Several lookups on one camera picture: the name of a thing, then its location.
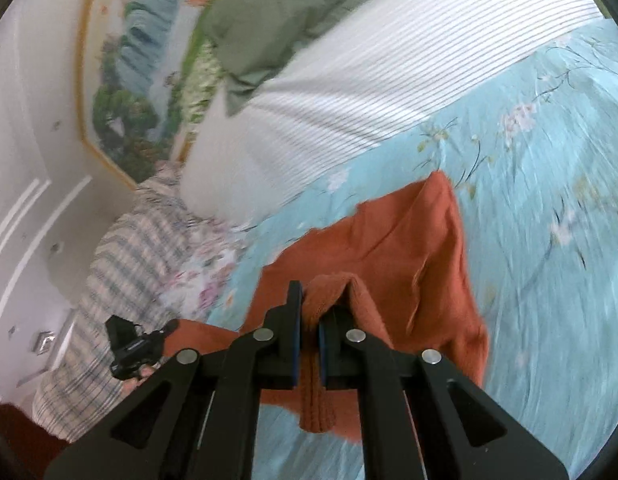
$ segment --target bed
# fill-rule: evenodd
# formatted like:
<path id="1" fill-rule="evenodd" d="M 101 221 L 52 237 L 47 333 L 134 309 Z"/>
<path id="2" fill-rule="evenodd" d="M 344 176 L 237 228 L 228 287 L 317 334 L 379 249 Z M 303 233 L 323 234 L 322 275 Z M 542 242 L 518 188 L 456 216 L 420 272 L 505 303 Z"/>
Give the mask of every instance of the bed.
<path id="1" fill-rule="evenodd" d="M 301 99 L 285 96 L 300 92 L 294 86 L 300 82 L 309 90 L 297 95 L 320 103 L 320 79 L 309 74 L 324 63 L 315 46 L 234 117 L 219 92 L 196 126 L 185 170 L 164 164 L 140 184 L 134 210 L 97 249 L 64 363 L 36 395 L 36 422 L 74 440 L 119 402 L 103 326 L 111 314 L 145 330 L 174 316 L 237 330 L 260 270 L 285 247 L 310 228 L 350 215 L 360 202 L 443 170 L 455 187 L 472 288 L 492 339 L 485 390 L 563 461 L 571 478 L 612 474 L 609 468 L 618 465 L 618 25 L 591 0 L 576 1 L 566 4 L 579 13 L 572 23 L 549 16 L 548 32 L 535 34 L 501 66 L 480 65 L 478 80 L 456 81 L 431 107 L 393 108 L 401 121 L 387 127 L 365 116 L 366 125 L 384 132 L 377 137 L 359 129 L 337 143 L 321 142 L 324 137 L 303 129 Z M 614 0 L 604 3 L 618 20 Z M 377 12 L 369 8 L 340 23 L 318 48 L 340 43 L 364 12 Z M 337 64 L 323 82 L 336 79 Z M 320 105 L 305 108 L 307 123 L 320 124 Z M 251 128 L 247 139 L 245 117 L 258 117 L 251 124 L 265 124 L 263 131 L 295 124 L 306 137 L 288 137 L 279 148 L 278 137 Z M 342 124 L 329 132 L 342 131 Z M 355 150 L 338 151 L 352 145 Z M 326 153 L 340 155 L 317 164 Z M 292 163 L 274 164 L 283 160 Z M 267 173 L 270 166 L 284 171 Z M 241 179 L 235 167 L 255 173 Z M 260 200 L 267 186 L 273 192 Z M 262 406 L 253 477 L 363 478 L 361 447 L 304 433 L 291 413 Z"/>

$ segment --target pillow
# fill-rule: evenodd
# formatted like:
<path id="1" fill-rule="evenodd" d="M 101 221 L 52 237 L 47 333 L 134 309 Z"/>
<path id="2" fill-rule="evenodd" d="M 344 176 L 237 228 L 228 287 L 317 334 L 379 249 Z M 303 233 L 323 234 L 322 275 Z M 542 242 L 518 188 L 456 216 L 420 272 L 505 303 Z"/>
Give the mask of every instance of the pillow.
<path id="1" fill-rule="evenodd" d="M 365 0 L 217 0 L 203 31 L 217 46 L 227 76 L 227 109 L 236 113 L 253 91 L 307 44 Z M 332 9 L 327 23 L 323 19 Z"/>
<path id="2" fill-rule="evenodd" d="M 234 117 L 212 103 L 182 197 L 199 216 L 258 222 L 331 168 L 599 17 L 593 0 L 369 0 Z"/>

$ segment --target metal pivot screw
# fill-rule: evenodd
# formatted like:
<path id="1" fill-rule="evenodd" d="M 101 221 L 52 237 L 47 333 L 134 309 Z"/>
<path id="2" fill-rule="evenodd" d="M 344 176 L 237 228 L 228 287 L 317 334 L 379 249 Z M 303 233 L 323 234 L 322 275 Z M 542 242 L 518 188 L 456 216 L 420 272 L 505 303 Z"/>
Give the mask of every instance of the metal pivot screw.
<path id="1" fill-rule="evenodd" d="M 437 365 L 442 359 L 442 355 L 438 350 L 428 348 L 422 353 L 422 360 L 430 365 Z"/>
<path id="2" fill-rule="evenodd" d="M 190 365 L 191 363 L 195 363 L 197 360 L 198 352 L 192 350 L 191 348 L 180 350 L 178 355 L 176 355 L 176 361 L 178 361 L 181 365 Z"/>
<path id="3" fill-rule="evenodd" d="M 256 341 L 271 341 L 273 339 L 273 330 L 268 328 L 259 328 L 253 333 L 253 338 Z"/>
<path id="4" fill-rule="evenodd" d="M 367 337 L 367 334 L 365 334 L 362 330 L 358 328 L 352 328 L 351 330 L 347 330 L 346 335 L 347 339 L 349 339 L 349 341 L 351 341 L 352 343 L 361 343 Z"/>

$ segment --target light blue bedsheet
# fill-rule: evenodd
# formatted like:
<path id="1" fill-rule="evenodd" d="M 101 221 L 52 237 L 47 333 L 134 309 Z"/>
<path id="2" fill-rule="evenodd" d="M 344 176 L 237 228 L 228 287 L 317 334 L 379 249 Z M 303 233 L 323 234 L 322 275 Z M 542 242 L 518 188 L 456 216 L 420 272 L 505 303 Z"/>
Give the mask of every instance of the light blue bedsheet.
<path id="1" fill-rule="evenodd" d="M 485 388 L 575 478 L 618 422 L 618 29 L 587 25 L 338 168 L 252 230 L 209 322 L 237 330 L 308 229 L 444 170 L 491 335 Z M 231 294 L 231 308 L 226 308 Z M 363 478 L 360 446 L 261 408 L 254 479 Z"/>

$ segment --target white wall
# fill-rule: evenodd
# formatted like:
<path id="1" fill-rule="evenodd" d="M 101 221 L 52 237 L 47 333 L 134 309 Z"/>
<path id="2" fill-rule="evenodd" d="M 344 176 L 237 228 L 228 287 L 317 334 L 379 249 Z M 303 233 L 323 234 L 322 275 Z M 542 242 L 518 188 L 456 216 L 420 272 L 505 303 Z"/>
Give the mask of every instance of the white wall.
<path id="1" fill-rule="evenodd" d="M 84 0 L 15 0 L 0 21 L 0 397 L 30 390 L 97 241 L 131 191 L 84 148 L 75 59 Z M 52 246 L 61 251 L 52 251 Z"/>

